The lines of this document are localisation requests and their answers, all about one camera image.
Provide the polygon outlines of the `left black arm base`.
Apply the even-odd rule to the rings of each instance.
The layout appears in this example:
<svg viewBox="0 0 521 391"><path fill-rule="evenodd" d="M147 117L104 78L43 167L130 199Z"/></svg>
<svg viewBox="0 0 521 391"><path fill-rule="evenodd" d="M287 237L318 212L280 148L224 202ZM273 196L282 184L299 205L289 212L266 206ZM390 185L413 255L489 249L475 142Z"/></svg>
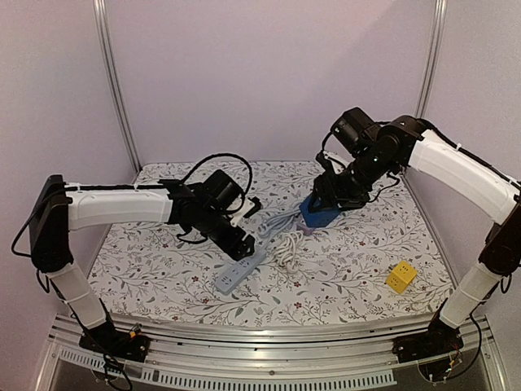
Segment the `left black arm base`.
<svg viewBox="0 0 521 391"><path fill-rule="evenodd" d="M151 339L140 332L123 332L110 322L85 329L79 341L82 349L134 362L145 362Z"/></svg>

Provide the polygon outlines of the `purple power strip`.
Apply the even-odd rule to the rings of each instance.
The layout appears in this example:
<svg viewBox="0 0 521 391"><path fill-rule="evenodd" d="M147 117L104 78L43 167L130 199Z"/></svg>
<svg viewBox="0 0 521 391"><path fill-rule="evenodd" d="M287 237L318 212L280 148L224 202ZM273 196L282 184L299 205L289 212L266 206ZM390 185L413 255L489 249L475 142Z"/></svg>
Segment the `purple power strip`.
<svg viewBox="0 0 521 391"><path fill-rule="evenodd" d="M310 236L314 229L311 227L306 226L304 223L297 222L296 223L296 229L303 232L303 235Z"/></svg>

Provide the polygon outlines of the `grey-blue power strip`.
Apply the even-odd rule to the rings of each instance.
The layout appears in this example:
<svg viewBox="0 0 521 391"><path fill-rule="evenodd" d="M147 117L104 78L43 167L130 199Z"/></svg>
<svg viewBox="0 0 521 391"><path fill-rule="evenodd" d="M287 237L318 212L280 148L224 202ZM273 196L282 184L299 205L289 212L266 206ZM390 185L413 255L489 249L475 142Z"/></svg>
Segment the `grey-blue power strip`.
<svg viewBox="0 0 521 391"><path fill-rule="evenodd" d="M266 251L259 249L250 257L235 262L215 280L218 292L228 295L236 289L264 260Z"/></svg>

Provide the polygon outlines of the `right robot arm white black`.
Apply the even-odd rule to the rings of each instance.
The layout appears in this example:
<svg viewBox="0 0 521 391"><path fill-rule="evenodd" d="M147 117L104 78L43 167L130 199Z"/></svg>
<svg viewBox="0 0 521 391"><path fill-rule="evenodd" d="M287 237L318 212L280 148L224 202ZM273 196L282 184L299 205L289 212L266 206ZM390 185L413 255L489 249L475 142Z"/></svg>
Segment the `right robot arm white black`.
<svg viewBox="0 0 521 391"><path fill-rule="evenodd" d="M437 310L421 348L437 355L451 344L473 310L520 267L520 184L444 136L430 121L403 115L373 121L359 108L331 126L351 155L349 162L325 149L317 154L323 172L301 205L309 227L325 227L342 211L362 209L385 174L406 169L429 177L488 219L491 229L476 261Z"/></svg>

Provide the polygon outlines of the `blue cube socket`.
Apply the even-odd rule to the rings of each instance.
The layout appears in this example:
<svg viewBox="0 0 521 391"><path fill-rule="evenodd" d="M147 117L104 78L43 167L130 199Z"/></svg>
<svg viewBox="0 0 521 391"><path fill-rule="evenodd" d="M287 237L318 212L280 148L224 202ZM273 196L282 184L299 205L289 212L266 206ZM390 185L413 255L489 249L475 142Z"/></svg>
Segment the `blue cube socket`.
<svg viewBox="0 0 521 391"><path fill-rule="evenodd" d="M326 228L341 214L341 211L338 209L310 212L310 200L311 196L309 195L304 199L299 207L300 214L304 219L304 224L308 228Z"/></svg>

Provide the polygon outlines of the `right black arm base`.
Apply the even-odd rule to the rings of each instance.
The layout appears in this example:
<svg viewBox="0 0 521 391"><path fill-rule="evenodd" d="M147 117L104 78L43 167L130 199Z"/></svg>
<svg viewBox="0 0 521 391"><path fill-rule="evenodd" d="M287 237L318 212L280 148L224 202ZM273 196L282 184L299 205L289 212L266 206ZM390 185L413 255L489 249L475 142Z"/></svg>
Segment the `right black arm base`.
<svg viewBox="0 0 521 391"><path fill-rule="evenodd" d="M461 349L464 346L458 329L429 327L425 332L398 336L392 340L392 353L398 362L412 362Z"/></svg>

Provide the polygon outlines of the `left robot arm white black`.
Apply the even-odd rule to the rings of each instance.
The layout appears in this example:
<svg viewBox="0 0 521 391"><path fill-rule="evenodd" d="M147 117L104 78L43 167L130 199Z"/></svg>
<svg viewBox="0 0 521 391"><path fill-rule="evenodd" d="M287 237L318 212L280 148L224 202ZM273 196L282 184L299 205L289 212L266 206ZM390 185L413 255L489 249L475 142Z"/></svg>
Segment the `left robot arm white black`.
<svg viewBox="0 0 521 391"><path fill-rule="evenodd" d="M31 260L38 275L45 275L42 287L54 289L76 316L90 341L103 353L115 353L120 334L110 314L92 290L85 274L75 263L69 234L92 226L130 222L154 222L181 227L176 235L189 242L192 231L199 233L195 244L212 241L234 261L251 256L255 240L239 225L261 208L256 197L248 197L253 182L251 164L243 162L247 184L241 187L218 169L203 182L190 177L207 156L180 179L162 179L152 184L82 185L51 175L40 192L32 212L11 242L11 253Z"/></svg>

